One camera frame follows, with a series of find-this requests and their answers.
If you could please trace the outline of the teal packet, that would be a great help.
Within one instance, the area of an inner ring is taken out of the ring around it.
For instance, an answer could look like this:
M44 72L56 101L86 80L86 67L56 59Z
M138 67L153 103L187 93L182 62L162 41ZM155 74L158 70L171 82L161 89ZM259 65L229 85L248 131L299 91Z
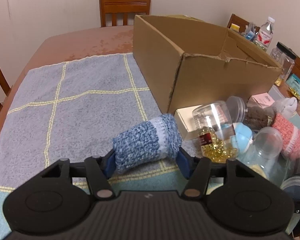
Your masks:
M293 88L300 96L300 78L298 78L295 74L291 74L287 79L286 84Z

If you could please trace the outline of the clear plastic jar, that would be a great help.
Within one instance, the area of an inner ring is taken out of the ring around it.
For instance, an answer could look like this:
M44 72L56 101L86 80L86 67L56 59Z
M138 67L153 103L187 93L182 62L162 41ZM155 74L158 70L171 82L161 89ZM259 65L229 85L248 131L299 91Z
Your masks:
M273 127L265 127L255 135L253 142L238 159L263 178L270 180L282 148L281 133Z

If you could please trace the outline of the blue knitted sock roll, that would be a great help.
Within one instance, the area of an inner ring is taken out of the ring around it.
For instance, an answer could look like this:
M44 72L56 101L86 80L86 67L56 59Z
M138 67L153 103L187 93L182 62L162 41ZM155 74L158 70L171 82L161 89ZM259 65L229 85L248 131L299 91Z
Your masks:
M175 118L162 114L144 121L113 139L115 165L119 173L160 159L177 157L182 137Z

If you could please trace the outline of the pink cosmetic box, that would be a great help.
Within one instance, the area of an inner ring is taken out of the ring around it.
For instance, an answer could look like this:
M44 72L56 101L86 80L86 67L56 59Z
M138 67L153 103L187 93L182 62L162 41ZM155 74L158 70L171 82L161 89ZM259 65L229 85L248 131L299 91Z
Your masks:
M268 93L252 95L249 101L256 103L261 108L270 107L275 102Z

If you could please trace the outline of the pink knitted sock roll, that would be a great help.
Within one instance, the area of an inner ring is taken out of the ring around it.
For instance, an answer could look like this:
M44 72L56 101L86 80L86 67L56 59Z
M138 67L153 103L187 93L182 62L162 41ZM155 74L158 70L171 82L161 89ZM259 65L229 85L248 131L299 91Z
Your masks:
M300 158L300 129L280 113L275 115L272 127L281 134L283 140L281 153L289 159Z

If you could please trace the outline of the jar with brown knit pads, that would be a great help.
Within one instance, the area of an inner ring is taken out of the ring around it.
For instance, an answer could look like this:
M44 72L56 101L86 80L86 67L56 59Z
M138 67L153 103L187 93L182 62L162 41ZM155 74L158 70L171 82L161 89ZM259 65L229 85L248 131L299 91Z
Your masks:
M240 122L249 127L253 132L271 126L275 119L275 111L272 107L244 100L239 96L230 96L226 100L232 122Z

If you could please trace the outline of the gold foil ornament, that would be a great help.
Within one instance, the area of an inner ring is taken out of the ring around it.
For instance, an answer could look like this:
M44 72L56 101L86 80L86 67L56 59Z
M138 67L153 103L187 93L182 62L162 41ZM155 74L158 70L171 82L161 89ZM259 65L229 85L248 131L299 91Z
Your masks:
M289 89L288 89L288 94L289 94L291 97L295 97L297 100L300 100L300 95L298 94L298 91L295 90L294 88L289 87Z

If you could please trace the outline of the clear jar lower right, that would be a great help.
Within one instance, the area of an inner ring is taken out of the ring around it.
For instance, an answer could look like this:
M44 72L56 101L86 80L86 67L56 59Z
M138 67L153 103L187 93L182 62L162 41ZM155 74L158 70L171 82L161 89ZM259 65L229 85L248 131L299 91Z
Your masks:
M288 193L293 199L300 199L300 176L286 179L280 189Z

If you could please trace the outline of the wooden chair far right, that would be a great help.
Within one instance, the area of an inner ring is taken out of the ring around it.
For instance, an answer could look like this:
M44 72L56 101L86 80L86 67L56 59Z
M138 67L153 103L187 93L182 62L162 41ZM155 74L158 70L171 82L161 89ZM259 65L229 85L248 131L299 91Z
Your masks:
M239 16L237 16L235 14L232 14L230 16L230 20L229 20L229 22L228 22L228 24L227 24L226 27L228 29L230 29L230 27L231 27L232 24L235 24L235 25L239 26L239 32L243 33L243 32L245 32L246 26L249 25L249 22L246 21L246 20L244 20L244 19L242 19L242 18L240 18Z

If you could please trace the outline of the jar with yellow capsules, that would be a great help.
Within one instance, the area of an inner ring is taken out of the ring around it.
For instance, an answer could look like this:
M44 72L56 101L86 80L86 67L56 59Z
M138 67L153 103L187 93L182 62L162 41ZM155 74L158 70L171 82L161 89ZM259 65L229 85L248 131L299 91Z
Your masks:
M232 119L224 101L202 105L192 111L202 155L214 163L236 158L239 149Z

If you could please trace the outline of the wooden chair far side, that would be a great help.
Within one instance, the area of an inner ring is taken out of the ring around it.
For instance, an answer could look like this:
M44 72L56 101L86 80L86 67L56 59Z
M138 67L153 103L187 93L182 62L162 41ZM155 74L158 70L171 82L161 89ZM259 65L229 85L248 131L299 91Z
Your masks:
M129 14L149 15L151 0L99 0L101 27L106 27L106 15L111 15L111 26L117 26L117 14L123 15L128 25Z

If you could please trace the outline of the cream cardboard small box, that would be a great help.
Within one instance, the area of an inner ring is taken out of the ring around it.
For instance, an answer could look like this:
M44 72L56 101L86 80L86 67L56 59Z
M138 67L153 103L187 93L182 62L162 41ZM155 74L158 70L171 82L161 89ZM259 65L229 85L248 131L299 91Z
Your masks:
M174 118L177 123L179 133L185 141L193 140L198 137L196 131L196 124L192 115L193 110L198 108L199 105L179 108L175 111Z

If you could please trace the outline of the grey white sock roll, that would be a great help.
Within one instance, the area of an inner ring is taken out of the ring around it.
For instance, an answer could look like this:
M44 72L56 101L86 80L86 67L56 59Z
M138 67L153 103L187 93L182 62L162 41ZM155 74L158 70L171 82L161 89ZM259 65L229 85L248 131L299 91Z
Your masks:
M297 98L284 98L274 102L273 108L276 113L280 113L286 119L289 119L296 112L298 106Z

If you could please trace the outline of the blue white round toy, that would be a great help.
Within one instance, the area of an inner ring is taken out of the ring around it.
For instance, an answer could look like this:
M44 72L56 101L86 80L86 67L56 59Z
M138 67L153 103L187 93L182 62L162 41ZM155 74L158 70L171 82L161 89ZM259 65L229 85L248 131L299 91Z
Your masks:
M239 153L245 153L253 142L252 130L241 122L234 123Z

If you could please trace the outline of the clear water bottle red label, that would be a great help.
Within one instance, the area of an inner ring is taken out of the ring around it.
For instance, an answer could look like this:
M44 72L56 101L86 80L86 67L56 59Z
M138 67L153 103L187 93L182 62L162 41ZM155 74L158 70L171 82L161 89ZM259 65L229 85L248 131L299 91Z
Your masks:
M274 23L275 20L269 16L266 23L259 28L259 31L255 36L254 44L264 51L267 51L272 41L274 35Z

